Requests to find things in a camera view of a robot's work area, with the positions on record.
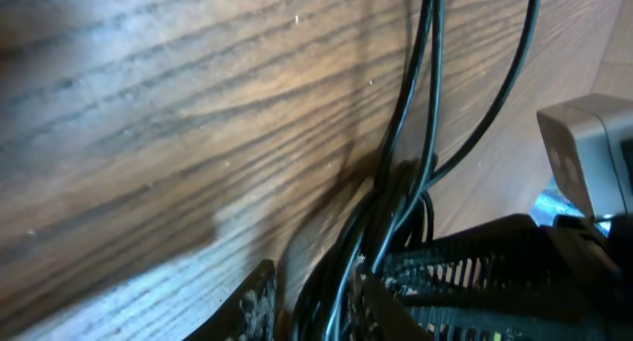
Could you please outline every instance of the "tangled cables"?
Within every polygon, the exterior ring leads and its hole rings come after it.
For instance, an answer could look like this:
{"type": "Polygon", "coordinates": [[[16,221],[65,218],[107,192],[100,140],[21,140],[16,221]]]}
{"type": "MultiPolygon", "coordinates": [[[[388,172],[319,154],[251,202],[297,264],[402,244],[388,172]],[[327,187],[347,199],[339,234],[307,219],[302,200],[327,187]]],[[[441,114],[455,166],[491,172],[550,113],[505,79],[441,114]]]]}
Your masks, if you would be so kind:
{"type": "Polygon", "coordinates": [[[347,338],[349,320],[344,299],[356,256],[363,254],[366,265],[377,274],[388,252],[419,248],[424,227],[425,242],[432,239],[433,207],[427,191],[466,157],[501,110],[527,55],[539,3],[540,0],[528,0],[518,48],[492,105],[459,150],[435,168],[434,148],[442,89],[444,0],[422,0],[410,62],[387,128],[373,189],[352,211],[338,238],[304,284],[293,314],[293,340],[347,338]],[[431,22],[430,95],[422,154],[419,159],[402,162],[393,169],[394,151],[414,97],[431,22]]]}

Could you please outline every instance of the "wooden panel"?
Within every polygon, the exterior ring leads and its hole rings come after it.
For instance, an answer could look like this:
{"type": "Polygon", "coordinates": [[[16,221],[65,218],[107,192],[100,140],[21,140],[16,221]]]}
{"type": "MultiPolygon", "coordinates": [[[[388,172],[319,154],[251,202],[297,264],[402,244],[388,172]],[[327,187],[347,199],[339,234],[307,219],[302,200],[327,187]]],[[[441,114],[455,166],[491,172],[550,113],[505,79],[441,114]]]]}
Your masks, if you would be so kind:
{"type": "MultiPolygon", "coordinates": [[[[179,339],[264,257],[292,305],[348,211],[336,182],[375,163],[419,1],[0,0],[0,337],[179,339]]],[[[619,1],[543,0],[508,107],[431,192],[440,234],[527,211],[535,110],[588,90],[619,1]]],[[[447,0],[440,157],[525,6],[447,0]]]]}
{"type": "Polygon", "coordinates": [[[633,0],[624,0],[593,90],[633,100],[633,0]]]}

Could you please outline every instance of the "gray device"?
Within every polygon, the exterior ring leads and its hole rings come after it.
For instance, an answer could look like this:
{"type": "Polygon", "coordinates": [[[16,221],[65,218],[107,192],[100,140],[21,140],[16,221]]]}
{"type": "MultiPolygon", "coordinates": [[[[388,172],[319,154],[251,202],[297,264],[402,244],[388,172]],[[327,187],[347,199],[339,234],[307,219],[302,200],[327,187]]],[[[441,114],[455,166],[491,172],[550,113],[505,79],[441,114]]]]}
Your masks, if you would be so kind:
{"type": "Polygon", "coordinates": [[[561,192],[595,220],[633,213],[633,102],[589,94],[537,113],[561,192]]]}

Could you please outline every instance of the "wood grain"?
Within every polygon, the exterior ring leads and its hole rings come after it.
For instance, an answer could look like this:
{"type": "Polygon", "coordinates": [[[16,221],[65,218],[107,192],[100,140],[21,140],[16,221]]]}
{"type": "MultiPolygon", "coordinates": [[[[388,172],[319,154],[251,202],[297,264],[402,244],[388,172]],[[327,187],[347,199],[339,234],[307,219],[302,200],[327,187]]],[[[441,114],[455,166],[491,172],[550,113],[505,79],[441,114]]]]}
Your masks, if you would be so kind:
{"type": "MultiPolygon", "coordinates": [[[[292,307],[375,163],[419,1],[0,0],[0,337],[180,339],[265,257],[292,307]]],[[[543,0],[507,108],[431,191],[439,234],[528,210],[535,111],[588,92],[619,4],[543,0]]],[[[447,0],[441,159],[525,7],[447,0]]]]}

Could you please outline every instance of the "cable bundle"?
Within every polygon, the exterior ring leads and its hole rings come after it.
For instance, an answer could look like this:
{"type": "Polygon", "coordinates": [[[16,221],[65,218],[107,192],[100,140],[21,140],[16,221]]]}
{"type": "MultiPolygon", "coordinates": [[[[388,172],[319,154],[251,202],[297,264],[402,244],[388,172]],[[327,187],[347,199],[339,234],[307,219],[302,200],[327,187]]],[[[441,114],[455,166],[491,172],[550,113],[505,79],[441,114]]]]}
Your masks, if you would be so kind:
{"type": "Polygon", "coordinates": [[[501,110],[527,55],[539,2],[528,0],[518,48],[491,107],[459,150],[435,169],[434,148],[442,89],[444,0],[422,0],[410,62],[387,128],[374,187],[353,210],[338,238],[302,288],[293,314],[293,340],[347,339],[349,320],[344,299],[356,257],[359,254],[365,256],[365,264],[377,274],[388,252],[419,248],[424,227],[425,242],[432,239],[433,207],[427,191],[466,157],[501,110]],[[422,154],[418,160],[400,163],[392,169],[394,151],[414,97],[431,23],[430,95],[422,154]]]}

